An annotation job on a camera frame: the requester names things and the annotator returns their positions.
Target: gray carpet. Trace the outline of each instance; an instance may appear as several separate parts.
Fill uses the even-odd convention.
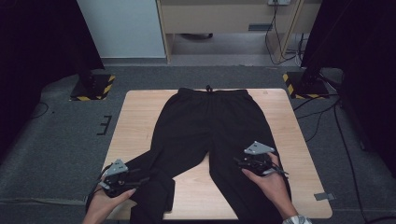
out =
[[[103,101],[70,102],[69,94],[78,77],[71,76],[48,85],[39,104],[11,153],[0,167],[0,198],[44,198],[80,201],[99,175],[117,124],[123,99],[130,90],[163,90],[186,87],[203,89],[282,88],[282,75],[297,67],[108,67],[116,76]],[[296,117],[327,108],[337,97],[314,100],[296,111]],[[290,99],[293,107],[304,100]],[[106,135],[104,116],[112,116]],[[350,151],[364,213],[368,219],[396,216],[396,180],[378,155],[360,149],[345,112],[337,106],[346,144]],[[305,139],[317,127],[319,115],[299,119]],[[308,143],[325,191],[335,195],[333,216],[314,223],[363,223],[351,169],[333,111],[321,116],[318,133]],[[84,207],[65,205],[0,204],[0,223],[80,223]]]

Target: black curtain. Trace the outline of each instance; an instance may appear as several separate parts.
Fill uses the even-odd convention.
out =
[[[41,90],[76,74],[76,59],[104,68],[76,0],[0,0],[1,159]]]
[[[306,43],[302,67],[347,69],[393,0],[323,0]]]
[[[395,12],[394,0],[323,0],[303,66],[344,71],[339,93],[361,145],[396,177]]]

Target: drawstring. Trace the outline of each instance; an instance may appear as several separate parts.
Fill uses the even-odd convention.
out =
[[[206,86],[206,91],[207,91],[207,92],[213,92],[213,89],[212,89],[209,85],[207,85],[207,86]]]

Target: black pants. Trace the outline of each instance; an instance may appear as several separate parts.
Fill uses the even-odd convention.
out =
[[[244,149],[254,141],[276,148],[264,114],[246,90],[180,89],[168,100],[159,116],[150,151],[126,163],[130,168],[144,166],[155,171],[154,176],[160,176],[152,178],[154,188],[160,190],[155,191],[148,183],[150,190],[142,186],[133,195],[132,199],[139,202],[132,209],[132,222],[137,223],[134,218],[156,217],[160,220],[152,223],[161,223],[163,211],[172,208],[174,193],[168,192],[174,183],[164,180],[198,165],[209,153],[209,173],[240,220],[281,223],[282,218],[273,204],[233,160],[234,157],[243,158]],[[290,193],[289,183],[285,181]],[[157,198],[164,202],[146,202]]]

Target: sleeve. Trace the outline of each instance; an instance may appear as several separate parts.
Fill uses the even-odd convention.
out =
[[[312,222],[308,217],[299,215],[299,216],[289,217],[288,219],[284,220],[282,224],[312,224]]]

